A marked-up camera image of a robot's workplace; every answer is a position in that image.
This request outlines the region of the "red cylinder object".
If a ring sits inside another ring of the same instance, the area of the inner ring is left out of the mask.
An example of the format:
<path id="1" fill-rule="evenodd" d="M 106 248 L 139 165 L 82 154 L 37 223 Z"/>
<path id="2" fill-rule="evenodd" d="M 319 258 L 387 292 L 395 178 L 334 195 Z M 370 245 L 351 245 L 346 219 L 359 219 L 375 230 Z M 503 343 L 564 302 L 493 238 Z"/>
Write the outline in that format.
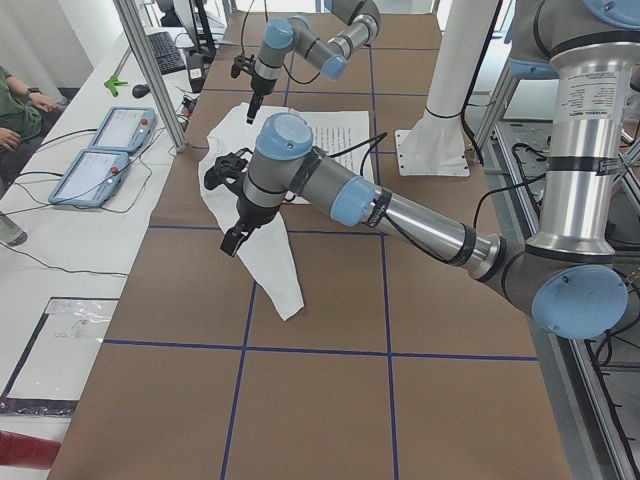
<path id="1" fill-rule="evenodd" d="M 50 469 L 61 443 L 16 432 L 1 431 L 1 465 L 20 468 Z"/>

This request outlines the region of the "green plastic tool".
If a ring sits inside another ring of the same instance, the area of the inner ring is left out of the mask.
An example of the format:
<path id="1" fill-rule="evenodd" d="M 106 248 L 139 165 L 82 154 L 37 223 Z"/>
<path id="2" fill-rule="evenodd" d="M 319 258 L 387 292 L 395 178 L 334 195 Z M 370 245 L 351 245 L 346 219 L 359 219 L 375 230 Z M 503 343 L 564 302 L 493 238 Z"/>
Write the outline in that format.
<path id="1" fill-rule="evenodd" d="M 117 76 L 111 76 L 104 82 L 105 88 L 111 93 L 113 97 L 118 97 L 119 88 L 127 85 L 127 81 L 120 80 Z"/>

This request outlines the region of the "upper blue teach pendant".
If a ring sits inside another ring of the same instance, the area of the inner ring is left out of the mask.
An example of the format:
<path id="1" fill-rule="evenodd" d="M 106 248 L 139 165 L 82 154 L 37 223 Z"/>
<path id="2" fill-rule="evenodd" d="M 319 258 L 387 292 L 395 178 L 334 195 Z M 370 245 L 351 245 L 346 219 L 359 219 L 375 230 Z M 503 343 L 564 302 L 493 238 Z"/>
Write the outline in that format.
<path id="1" fill-rule="evenodd" d="M 156 120 L 156 112 L 153 108 L 111 107 L 89 147 L 133 154 L 150 136 Z"/>

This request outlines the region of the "seated person green shirt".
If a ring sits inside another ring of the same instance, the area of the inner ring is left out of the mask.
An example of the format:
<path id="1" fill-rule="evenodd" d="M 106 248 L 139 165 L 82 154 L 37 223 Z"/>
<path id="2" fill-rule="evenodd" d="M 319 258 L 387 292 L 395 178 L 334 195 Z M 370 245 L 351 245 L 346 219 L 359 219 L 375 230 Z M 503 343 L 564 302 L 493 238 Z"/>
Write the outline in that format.
<path id="1" fill-rule="evenodd" d="M 1 67 L 1 181 L 7 190 L 40 147 L 63 108 Z"/>

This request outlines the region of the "white long-sleeve printed shirt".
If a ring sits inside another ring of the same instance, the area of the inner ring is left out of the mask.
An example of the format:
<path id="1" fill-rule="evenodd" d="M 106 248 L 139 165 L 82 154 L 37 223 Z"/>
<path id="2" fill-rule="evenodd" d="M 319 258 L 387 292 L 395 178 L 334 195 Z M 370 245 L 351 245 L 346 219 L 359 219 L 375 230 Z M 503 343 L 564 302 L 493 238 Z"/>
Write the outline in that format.
<path id="1" fill-rule="evenodd" d="M 235 256 L 266 291 L 282 320 L 304 306 L 295 261 L 279 210 L 289 195 L 302 205 L 323 208 L 348 227 L 360 223 L 373 197 L 373 172 L 365 146 L 369 115 L 360 111 L 299 112 L 267 107 L 257 122 L 244 121 L 245 103 L 232 108 L 207 136 L 209 151 L 198 164 L 200 195 L 225 233 L 239 219 L 236 202 L 245 197 L 262 207 L 278 207 L 268 224 L 255 229 Z M 216 158 L 249 148 L 249 161 L 238 195 L 224 185 L 207 190 L 203 180 Z"/>

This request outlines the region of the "lower blue teach pendant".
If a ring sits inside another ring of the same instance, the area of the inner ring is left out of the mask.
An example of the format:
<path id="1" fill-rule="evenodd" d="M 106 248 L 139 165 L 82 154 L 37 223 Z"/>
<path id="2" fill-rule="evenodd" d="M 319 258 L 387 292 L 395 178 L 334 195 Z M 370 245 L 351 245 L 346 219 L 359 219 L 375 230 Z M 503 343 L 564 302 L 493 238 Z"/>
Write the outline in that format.
<path id="1" fill-rule="evenodd" d="M 81 150 L 52 190 L 48 202 L 100 207 L 115 193 L 128 167 L 126 152 Z"/>

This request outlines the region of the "black computer mouse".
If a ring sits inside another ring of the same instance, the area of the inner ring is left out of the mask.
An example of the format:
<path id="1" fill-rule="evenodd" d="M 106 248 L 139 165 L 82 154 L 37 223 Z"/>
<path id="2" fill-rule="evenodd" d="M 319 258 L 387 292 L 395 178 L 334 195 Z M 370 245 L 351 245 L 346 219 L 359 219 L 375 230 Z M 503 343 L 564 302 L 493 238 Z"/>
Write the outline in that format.
<path id="1" fill-rule="evenodd" d="M 150 93 L 150 87 L 147 84 L 137 84 L 131 90 L 131 95 L 140 99 Z"/>

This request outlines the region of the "black computer keyboard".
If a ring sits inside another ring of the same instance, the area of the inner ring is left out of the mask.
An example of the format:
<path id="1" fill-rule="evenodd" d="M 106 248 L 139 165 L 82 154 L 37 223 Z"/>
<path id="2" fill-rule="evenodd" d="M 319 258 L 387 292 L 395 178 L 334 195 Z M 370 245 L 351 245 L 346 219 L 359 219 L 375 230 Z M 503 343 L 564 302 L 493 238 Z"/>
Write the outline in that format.
<path id="1" fill-rule="evenodd" d="M 162 75 L 184 71 L 186 65 L 171 35 L 160 31 L 147 35 L 152 53 Z"/>

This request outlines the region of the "aluminium frame post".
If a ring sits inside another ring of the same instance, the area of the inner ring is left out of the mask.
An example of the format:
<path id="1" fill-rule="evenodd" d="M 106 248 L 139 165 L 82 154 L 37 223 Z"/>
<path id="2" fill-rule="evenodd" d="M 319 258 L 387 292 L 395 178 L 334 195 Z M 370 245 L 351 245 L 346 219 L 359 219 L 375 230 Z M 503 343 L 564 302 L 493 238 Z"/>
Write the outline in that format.
<path id="1" fill-rule="evenodd" d="M 185 133 L 171 102 L 147 34 L 141 24 L 136 4 L 132 0 L 114 0 L 113 3 L 132 52 L 150 87 L 157 111 L 164 122 L 176 152 L 180 153 L 187 145 Z"/>

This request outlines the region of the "blue teach pendant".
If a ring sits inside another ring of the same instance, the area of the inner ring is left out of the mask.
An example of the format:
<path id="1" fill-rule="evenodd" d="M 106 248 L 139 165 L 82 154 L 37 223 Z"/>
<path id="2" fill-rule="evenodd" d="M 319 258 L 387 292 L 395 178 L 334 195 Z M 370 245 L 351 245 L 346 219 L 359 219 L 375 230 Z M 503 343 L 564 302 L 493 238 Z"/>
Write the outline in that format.
<path id="1" fill-rule="evenodd" d="M 81 150 L 52 190 L 48 202 L 100 207 L 115 193 L 128 167 L 126 152 Z"/>
<path id="2" fill-rule="evenodd" d="M 156 120 L 156 112 L 153 108 L 111 107 L 89 147 L 133 154 L 150 136 Z"/>

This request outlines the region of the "aluminium side frame rail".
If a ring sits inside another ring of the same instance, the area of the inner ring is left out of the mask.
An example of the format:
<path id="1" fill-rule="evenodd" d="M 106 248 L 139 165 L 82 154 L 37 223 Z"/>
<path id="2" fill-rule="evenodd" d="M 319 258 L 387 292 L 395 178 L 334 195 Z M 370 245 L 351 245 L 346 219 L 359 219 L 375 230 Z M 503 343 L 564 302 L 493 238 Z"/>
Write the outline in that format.
<path id="1" fill-rule="evenodd" d="M 539 227 L 524 245 L 503 246 L 482 278 L 539 328 L 562 338 L 596 337 L 628 306 L 605 229 L 636 63 L 611 53 L 554 58 L 560 82 Z"/>

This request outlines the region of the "clear plastic sheet sleeve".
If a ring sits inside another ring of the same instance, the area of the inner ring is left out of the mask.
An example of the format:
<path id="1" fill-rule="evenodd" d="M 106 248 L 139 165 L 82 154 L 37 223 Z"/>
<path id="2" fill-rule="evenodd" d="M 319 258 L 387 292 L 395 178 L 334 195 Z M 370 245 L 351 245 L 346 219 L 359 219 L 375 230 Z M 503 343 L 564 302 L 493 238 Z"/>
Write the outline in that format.
<path id="1" fill-rule="evenodd" d="M 72 417 L 117 304 L 109 297 L 50 298 L 1 389 L 1 414 Z"/>

